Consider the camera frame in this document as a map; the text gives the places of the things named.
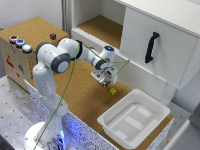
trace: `white wall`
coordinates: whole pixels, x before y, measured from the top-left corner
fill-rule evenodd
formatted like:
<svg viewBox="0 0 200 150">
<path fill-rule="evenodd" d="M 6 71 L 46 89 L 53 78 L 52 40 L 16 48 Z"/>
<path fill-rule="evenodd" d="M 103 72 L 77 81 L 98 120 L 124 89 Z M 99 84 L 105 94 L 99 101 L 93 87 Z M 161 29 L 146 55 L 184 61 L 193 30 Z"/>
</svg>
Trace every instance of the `white wall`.
<svg viewBox="0 0 200 150">
<path fill-rule="evenodd" d="M 0 0 L 0 28 L 36 16 L 62 29 L 61 0 Z"/>
<path fill-rule="evenodd" d="M 182 108 L 192 112 L 200 102 L 200 71 L 186 84 L 178 90 L 173 102 Z"/>
</svg>

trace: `shelf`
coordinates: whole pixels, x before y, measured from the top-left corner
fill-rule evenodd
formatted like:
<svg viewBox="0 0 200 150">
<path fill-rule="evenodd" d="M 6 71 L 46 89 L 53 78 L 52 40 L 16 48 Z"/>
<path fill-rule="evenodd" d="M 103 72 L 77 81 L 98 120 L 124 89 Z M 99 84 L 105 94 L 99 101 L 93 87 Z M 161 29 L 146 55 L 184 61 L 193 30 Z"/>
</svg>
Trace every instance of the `shelf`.
<svg viewBox="0 0 200 150">
<path fill-rule="evenodd" d="M 120 49 L 123 30 L 122 25 L 103 16 L 98 16 L 77 27 Z"/>
</svg>

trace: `small brown object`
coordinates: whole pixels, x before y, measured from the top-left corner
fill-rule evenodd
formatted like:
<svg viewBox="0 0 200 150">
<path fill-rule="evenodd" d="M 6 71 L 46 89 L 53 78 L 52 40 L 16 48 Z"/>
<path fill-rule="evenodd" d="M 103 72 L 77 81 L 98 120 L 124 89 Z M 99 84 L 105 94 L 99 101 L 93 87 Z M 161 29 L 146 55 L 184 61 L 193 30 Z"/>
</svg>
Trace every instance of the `small brown object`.
<svg viewBox="0 0 200 150">
<path fill-rule="evenodd" d="M 55 33 L 51 33 L 50 34 L 50 39 L 55 40 L 56 39 L 56 34 Z"/>
</svg>

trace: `yellow object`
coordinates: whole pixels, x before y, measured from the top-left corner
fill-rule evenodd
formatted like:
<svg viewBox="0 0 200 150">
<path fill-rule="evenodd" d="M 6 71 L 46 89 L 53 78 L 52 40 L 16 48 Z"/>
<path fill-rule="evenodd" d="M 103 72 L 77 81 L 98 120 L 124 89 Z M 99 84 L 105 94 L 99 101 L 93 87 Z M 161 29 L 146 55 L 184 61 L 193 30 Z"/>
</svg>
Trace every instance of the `yellow object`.
<svg viewBox="0 0 200 150">
<path fill-rule="evenodd" d="M 116 89 L 114 89 L 114 88 L 110 89 L 110 94 L 111 94 L 111 95 L 115 95 L 116 92 L 117 92 Z"/>
</svg>

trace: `green cable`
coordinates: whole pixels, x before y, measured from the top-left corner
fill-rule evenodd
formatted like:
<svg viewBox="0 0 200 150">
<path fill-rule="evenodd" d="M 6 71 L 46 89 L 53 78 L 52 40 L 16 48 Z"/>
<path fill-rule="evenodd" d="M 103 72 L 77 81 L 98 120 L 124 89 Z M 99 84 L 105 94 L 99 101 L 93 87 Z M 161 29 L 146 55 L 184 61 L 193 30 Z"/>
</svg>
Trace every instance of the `green cable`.
<svg viewBox="0 0 200 150">
<path fill-rule="evenodd" d="M 111 62 L 111 63 L 125 63 L 113 76 L 112 79 L 114 79 L 114 77 L 131 61 L 131 60 L 125 60 L 125 61 L 109 61 L 106 59 L 103 59 L 102 57 L 100 57 L 99 55 L 97 55 L 91 48 L 89 48 L 87 45 L 83 44 L 86 48 L 88 48 L 94 55 L 96 55 L 97 57 L 99 57 L 100 59 L 106 61 L 106 62 Z"/>
<path fill-rule="evenodd" d="M 79 47 L 80 47 L 80 44 L 77 46 L 77 49 L 76 49 L 76 57 L 77 57 L 77 53 L 78 53 Z M 35 147 L 34 147 L 33 150 L 35 150 L 35 148 L 37 147 L 38 143 L 40 142 L 40 140 L 41 140 L 41 138 L 42 138 L 42 136 L 43 136 L 43 134 L 44 134 L 46 128 L 48 127 L 48 125 L 49 125 L 49 123 L 51 122 L 52 118 L 54 117 L 54 115 L 55 115 L 56 112 L 58 111 L 58 108 L 59 108 L 59 106 L 60 106 L 60 104 L 61 104 L 61 102 L 62 102 L 62 100 L 63 100 L 63 98 L 64 98 L 64 96 L 65 96 L 65 93 L 66 93 L 66 91 L 67 91 L 67 89 L 68 89 L 68 86 L 69 86 L 69 83 L 70 83 L 70 81 L 71 81 L 72 75 L 73 75 L 73 73 L 74 73 L 74 68 L 75 68 L 75 64 L 76 64 L 76 57 L 75 57 L 75 59 L 74 59 L 74 65 L 73 65 L 73 68 L 72 68 L 72 72 L 71 72 L 70 78 L 69 78 L 69 80 L 68 80 L 67 86 L 66 86 L 66 88 L 65 88 L 65 91 L 64 91 L 64 93 L 63 93 L 63 95 L 62 95 L 62 98 L 60 99 L 60 102 L 59 102 L 59 104 L 58 104 L 56 110 L 54 111 L 53 115 L 52 115 L 51 118 L 49 119 L 49 121 L 48 121 L 47 125 L 45 126 L 44 130 L 42 131 L 42 134 L 40 135 L 40 137 L 39 137 L 39 139 L 38 139 L 38 141 L 37 141 L 37 143 L 36 143 L 36 145 L 35 145 Z"/>
</svg>

